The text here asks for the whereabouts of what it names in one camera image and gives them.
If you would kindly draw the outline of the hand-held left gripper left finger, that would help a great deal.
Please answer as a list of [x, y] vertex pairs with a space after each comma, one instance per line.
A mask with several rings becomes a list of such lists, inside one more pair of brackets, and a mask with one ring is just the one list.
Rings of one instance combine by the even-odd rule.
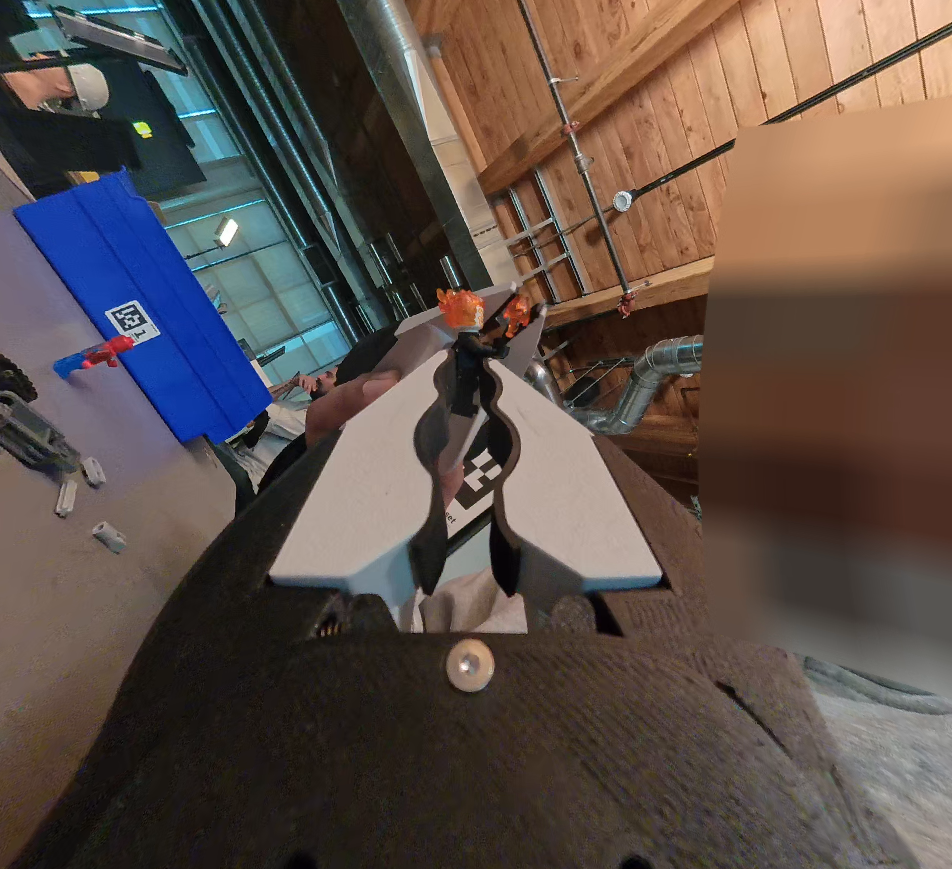
[[403, 632], [422, 591], [421, 551], [446, 552], [448, 352], [438, 352], [311, 447], [329, 446], [269, 576], [279, 585], [378, 596]]

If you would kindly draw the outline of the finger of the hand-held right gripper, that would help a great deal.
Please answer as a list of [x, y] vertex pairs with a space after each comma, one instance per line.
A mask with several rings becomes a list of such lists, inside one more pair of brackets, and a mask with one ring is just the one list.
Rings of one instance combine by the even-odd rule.
[[520, 379], [525, 378], [537, 355], [547, 311], [547, 304], [535, 304], [530, 310], [529, 324], [509, 340], [509, 370]]
[[[519, 285], [512, 281], [476, 292], [482, 299], [484, 327], [518, 290]], [[414, 315], [395, 331], [392, 363], [425, 363], [435, 353], [451, 348], [460, 332], [460, 328], [447, 324], [446, 316], [439, 306]]]

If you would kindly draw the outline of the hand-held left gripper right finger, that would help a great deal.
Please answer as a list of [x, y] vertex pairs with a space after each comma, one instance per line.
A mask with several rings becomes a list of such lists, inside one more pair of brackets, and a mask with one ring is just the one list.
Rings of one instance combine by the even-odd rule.
[[483, 363], [483, 410], [500, 469], [489, 533], [500, 590], [548, 612], [565, 597], [660, 583], [660, 564], [585, 427], [496, 360]]

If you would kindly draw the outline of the black lego minifigure orange head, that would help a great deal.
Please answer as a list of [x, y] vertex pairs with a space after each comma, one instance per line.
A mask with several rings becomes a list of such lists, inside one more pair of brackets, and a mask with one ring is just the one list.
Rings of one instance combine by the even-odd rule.
[[507, 353], [504, 309], [497, 310], [487, 322], [485, 300], [477, 293], [438, 289], [436, 296], [446, 327], [456, 331], [452, 346], [455, 387], [450, 412], [473, 419], [480, 409], [477, 399], [483, 362]]

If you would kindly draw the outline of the red blue lego minifigure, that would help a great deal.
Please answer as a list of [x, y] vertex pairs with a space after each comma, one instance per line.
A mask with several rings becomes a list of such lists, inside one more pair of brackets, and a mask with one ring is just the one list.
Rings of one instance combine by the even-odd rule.
[[119, 365], [120, 355], [131, 351], [135, 345], [135, 339], [120, 334], [101, 344], [85, 348], [55, 361], [53, 370], [61, 379], [67, 379], [74, 372], [89, 370], [100, 364], [115, 368]]

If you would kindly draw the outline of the black lego wheel with tyre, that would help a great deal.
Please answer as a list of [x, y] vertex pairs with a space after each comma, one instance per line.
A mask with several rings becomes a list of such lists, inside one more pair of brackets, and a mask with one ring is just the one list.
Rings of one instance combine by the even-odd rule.
[[1, 393], [13, 394], [24, 403], [32, 403], [38, 392], [29, 376], [5, 355], [0, 357]]

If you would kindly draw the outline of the person's right hand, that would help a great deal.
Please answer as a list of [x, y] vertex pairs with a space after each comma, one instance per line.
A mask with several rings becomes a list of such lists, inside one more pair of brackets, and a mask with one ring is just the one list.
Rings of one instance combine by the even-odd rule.
[[314, 447], [332, 432], [366, 409], [401, 379], [398, 370], [361, 374], [333, 387], [308, 406], [304, 418], [303, 442], [306, 449]]

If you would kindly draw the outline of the black framed sign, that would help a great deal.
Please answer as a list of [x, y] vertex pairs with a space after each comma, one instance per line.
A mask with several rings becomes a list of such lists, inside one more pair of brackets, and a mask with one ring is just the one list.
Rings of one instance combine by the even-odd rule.
[[462, 539], [492, 506], [493, 490], [501, 468], [485, 442], [477, 439], [463, 461], [463, 480], [446, 506], [447, 535], [451, 542]]

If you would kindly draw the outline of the blue plastic bin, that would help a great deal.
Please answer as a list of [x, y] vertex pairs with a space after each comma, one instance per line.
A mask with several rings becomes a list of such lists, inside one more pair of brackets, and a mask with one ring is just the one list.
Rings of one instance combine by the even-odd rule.
[[126, 170], [13, 215], [105, 340], [133, 340], [122, 362], [180, 443], [220, 444], [270, 405], [268, 387]]

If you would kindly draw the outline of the grey tilted panel on stand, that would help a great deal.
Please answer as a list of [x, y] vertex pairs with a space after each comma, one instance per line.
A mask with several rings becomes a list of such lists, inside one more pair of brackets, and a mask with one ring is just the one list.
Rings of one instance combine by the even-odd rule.
[[72, 43], [93, 52], [129, 58], [181, 77], [189, 76], [188, 67], [180, 56], [149, 35], [65, 6], [50, 5], [49, 10], [62, 35]]

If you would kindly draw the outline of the silver ventilation duct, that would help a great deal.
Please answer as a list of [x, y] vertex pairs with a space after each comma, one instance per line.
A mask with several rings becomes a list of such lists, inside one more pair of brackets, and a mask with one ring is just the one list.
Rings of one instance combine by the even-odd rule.
[[632, 433], [645, 418], [662, 385], [671, 377], [700, 373], [702, 334], [662, 340], [637, 357], [619, 399], [610, 409], [580, 408], [564, 398], [563, 409], [592, 434], [606, 437]]

